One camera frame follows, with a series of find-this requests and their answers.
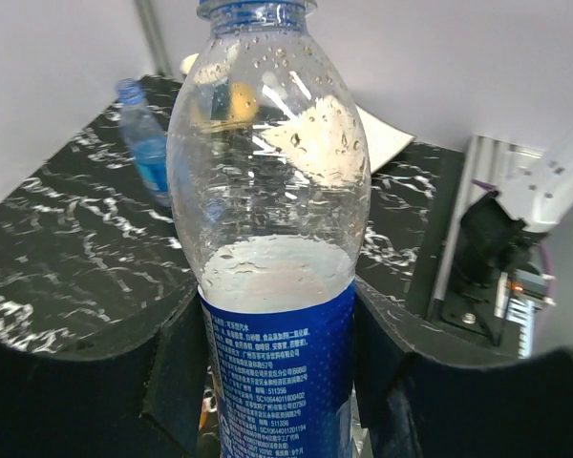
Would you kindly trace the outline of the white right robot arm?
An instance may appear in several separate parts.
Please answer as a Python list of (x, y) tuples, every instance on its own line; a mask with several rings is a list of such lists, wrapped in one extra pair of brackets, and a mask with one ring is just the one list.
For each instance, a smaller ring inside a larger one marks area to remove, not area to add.
[(453, 267), (485, 285), (527, 259), (573, 206), (573, 131), (525, 172), (486, 192), (460, 221)]

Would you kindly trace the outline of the Pepsi bottle blue cap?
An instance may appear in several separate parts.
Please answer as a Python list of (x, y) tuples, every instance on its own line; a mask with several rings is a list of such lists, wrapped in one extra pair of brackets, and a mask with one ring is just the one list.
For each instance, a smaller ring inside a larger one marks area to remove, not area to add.
[[(168, 189), (198, 282), (224, 457), (350, 457), (355, 267), (371, 205), (369, 153), (323, 186), (263, 142), (264, 127), (353, 98), (307, 27), (312, 1), (202, 1), (210, 37), (167, 139)], [(247, 128), (190, 124), (199, 86), (243, 82)]]

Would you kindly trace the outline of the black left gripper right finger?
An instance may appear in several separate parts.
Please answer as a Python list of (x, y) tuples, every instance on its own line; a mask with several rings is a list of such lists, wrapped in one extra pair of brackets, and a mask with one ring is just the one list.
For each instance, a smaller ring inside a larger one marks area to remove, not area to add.
[(355, 287), (355, 391), (375, 456), (573, 457), (573, 346), (512, 359)]

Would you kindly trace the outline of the clear blue water bottle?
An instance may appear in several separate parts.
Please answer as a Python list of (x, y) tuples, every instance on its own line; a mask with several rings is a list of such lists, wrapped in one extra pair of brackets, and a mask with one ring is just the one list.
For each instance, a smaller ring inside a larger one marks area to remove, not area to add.
[(121, 104), (120, 136), (129, 148), (142, 183), (158, 204), (169, 207), (165, 131), (149, 109), (145, 91), (137, 80), (120, 80), (117, 99)]

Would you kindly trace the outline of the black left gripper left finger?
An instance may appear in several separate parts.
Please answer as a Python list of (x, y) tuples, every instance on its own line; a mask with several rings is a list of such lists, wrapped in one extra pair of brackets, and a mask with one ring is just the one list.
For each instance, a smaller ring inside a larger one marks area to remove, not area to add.
[(0, 343), (0, 457), (191, 457), (207, 366), (194, 278), (55, 354)]

